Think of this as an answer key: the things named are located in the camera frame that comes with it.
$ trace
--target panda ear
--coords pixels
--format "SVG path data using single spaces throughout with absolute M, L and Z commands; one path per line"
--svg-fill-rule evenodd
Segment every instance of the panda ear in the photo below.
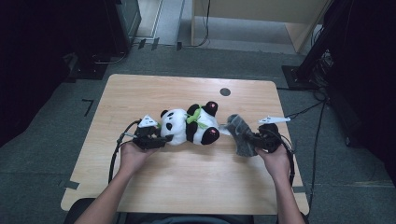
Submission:
M 166 112 L 168 112 L 168 110 L 164 110 L 164 111 L 161 113 L 161 118 L 163 117 L 164 114 L 166 114 Z

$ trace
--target person's left hand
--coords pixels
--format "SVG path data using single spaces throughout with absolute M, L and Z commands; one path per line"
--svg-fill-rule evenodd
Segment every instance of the person's left hand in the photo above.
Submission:
M 127 175 L 128 178 L 131 178 L 143 166 L 146 159 L 156 151 L 157 149 L 144 151 L 133 142 L 123 144 L 120 147 L 121 159 L 118 174 Z

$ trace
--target stuffed panda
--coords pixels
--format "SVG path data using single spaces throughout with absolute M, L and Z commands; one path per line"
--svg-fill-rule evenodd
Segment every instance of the stuffed panda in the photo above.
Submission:
M 218 104 L 213 101 L 204 106 L 190 106 L 186 119 L 187 141 L 195 145 L 209 145 L 219 139 L 219 125 L 215 118 L 218 108 Z
M 186 137 L 187 112 L 184 109 L 164 110 L 161 113 L 161 136 L 173 135 L 168 144 L 177 146 L 187 140 Z

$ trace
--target gray carpet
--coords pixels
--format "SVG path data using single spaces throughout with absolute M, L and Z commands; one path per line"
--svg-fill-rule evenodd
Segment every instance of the gray carpet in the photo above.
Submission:
M 63 223 L 64 189 L 58 185 L 73 172 L 111 74 L 271 80 L 287 88 L 281 65 L 299 65 L 303 60 L 304 56 L 288 54 L 146 46 L 133 48 L 127 58 L 111 64 L 103 80 L 63 83 L 30 127 L 0 148 L 0 223 Z M 278 92 L 285 115 L 317 102 L 310 91 Z M 86 117 L 89 102 L 82 99 L 94 100 Z M 288 123 L 307 192 L 319 114 L 318 106 Z M 324 108 L 321 125 L 311 223 L 394 223 L 396 190 L 383 163 L 364 148 L 345 146 L 330 105 Z M 275 220 L 255 217 L 256 223 Z

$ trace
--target forearm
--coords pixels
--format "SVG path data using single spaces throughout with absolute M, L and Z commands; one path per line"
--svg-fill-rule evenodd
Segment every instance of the forearm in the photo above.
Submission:
M 110 223 L 117 211 L 130 177 L 116 174 L 106 189 L 78 218 L 76 223 Z
M 279 224 L 304 223 L 287 178 L 274 179 Z

